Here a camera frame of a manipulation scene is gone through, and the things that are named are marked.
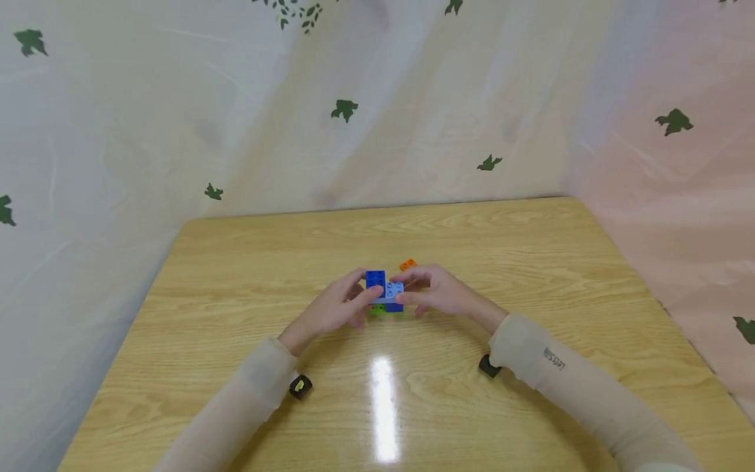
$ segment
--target beige sleeve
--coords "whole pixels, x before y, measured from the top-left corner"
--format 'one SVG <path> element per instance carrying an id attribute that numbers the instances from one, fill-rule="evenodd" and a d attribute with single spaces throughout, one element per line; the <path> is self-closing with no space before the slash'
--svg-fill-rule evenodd
<path id="1" fill-rule="evenodd" d="M 257 346 L 181 432 L 154 470 L 226 470 L 259 426 L 280 406 L 295 365 L 296 358 L 277 339 Z"/>
<path id="2" fill-rule="evenodd" d="M 510 369 L 569 413 L 606 446 L 621 470 L 702 470 L 689 447 L 650 408 L 536 322 L 507 316 L 490 348 L 493 366 Z"/>

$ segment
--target wood grain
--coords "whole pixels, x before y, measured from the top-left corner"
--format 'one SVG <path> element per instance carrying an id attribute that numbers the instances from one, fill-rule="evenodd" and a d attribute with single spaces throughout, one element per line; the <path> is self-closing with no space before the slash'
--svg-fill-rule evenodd
<path id="1" fill-rule="evenodd" d="M 707 470 L 750 470 L 755 430 L 567 198 L 189 222 L 60 470 L 150 470 L 247 352 L 331 280 L 357 266 L 394 273 L 407 258 L 545 325 L 647 402 Z M 614 469 L 539 394 L 477 371 L 487 340 L 439 313 L 320 339 L 299 365 L 313 391 L 284 401 L 233 470 Z"/>

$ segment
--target fabric backdrop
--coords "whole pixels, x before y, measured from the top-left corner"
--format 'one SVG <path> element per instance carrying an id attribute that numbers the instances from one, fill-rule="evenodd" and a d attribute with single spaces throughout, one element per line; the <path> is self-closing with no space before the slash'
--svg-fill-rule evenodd
<path id="1" fill-rule="evenodd" d="M 55 469 L 197 217 L 569 191 L 753 399 L 748 18 L 736 0 L 5 0 L 0 470 Z"/>

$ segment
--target wrist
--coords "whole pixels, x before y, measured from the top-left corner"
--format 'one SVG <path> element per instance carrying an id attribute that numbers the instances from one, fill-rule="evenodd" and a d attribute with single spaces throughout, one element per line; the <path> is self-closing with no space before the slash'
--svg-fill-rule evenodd
<path id="1" fill-rule="evenodd" d="M 317 338 L 317 334 L 307 328 L 298 319 L 295 319 L 283 330 L 278 337 L 278 341 L 283 344 L 289 353 L 294 357 L 299 357 L 312 341 Z"/>
<path id="2" fill-rule="evenodd" d="M 500 326 L 504 319 L 506 319 L 506 316 L 509 315 L 509 312 L 488 299 L 485 299 L 484 302 L 485 303 L 481 304 L 478 310 L 475 310 L 474 313 L 472 313 L 471 318 L 480 325 L 481 328 L 490 333 L 490 335 L 493 335 L 496 330 L 498 330 L 498 326 Z"/>

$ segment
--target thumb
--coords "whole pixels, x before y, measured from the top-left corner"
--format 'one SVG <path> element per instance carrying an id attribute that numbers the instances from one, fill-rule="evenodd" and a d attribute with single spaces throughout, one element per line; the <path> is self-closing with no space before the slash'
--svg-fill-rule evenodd
<path id="1" fill-rule="evenodd" d="M 396 296 L 396 303 L 402 305 L 430 305 L 432 297 L 428 292 L 402 292 Z"/>
<path id="2" fill-rule="evenodd" d="M 354 299 L 349 302 L 349 305 L 351 305 L 354 310 L 361 310 L 372 303 L 375 298 L 379 298 L 382 294 L 383 287 L 374 285 L 367 290 L 362 290 L 362 293 L 355 296 Z"/>

